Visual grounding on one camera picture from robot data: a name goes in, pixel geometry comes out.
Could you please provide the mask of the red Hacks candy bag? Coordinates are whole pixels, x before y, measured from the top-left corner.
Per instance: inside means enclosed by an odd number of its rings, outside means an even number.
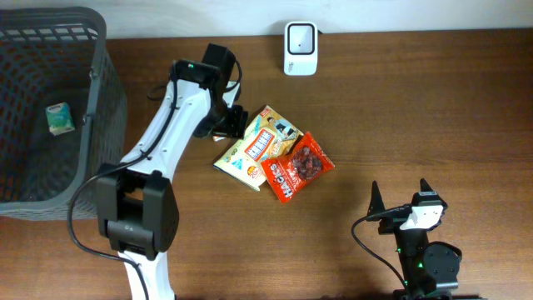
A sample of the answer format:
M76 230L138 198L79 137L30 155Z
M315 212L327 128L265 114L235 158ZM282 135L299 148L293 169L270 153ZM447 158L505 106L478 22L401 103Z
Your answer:
M309 183L335 168L310 132L290 154L261 162L266 180L281 203L288 203Z

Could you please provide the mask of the yellow snack bag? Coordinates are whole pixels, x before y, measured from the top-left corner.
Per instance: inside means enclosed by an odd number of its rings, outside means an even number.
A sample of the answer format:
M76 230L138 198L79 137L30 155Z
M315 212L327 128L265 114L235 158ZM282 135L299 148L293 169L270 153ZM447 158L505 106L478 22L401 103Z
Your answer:
M302 135L301 130L266 105L246 128L244 138L237 140L213 166L259 191L266 181L261 162L288 154Z

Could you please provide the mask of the green Kleenex tissue pack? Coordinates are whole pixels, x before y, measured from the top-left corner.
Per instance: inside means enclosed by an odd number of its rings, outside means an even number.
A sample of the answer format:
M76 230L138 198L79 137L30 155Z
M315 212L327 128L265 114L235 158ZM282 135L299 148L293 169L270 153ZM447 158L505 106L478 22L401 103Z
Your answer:
M70 106L66 102L49 106L45 109L49 132L61 135L75 130L75 124L70 112Z

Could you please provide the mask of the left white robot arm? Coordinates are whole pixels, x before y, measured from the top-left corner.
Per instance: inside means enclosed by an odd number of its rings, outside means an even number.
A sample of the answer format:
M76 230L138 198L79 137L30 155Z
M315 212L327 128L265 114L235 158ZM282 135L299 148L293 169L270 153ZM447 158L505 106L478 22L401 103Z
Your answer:
M172 189L189 140L243 138L248 113L237 105L240 64L227 48L209 44L200 62L172 64L165 95L137 145L118 165L103 164L96 181L98 229L127 270L135 299L173 299L167 252L179 211Z

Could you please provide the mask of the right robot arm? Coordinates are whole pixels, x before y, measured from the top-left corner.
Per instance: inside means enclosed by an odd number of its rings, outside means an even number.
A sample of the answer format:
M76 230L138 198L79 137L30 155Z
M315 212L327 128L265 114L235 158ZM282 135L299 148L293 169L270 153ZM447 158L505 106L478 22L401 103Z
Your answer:
M368 220L379 223L380 235L395 236L404 284L393 292L395 299L451 299L462 252L449 243L429 241L427 233L441 224L448 205L425 179L420 186L410 203L387 209L374 182Z

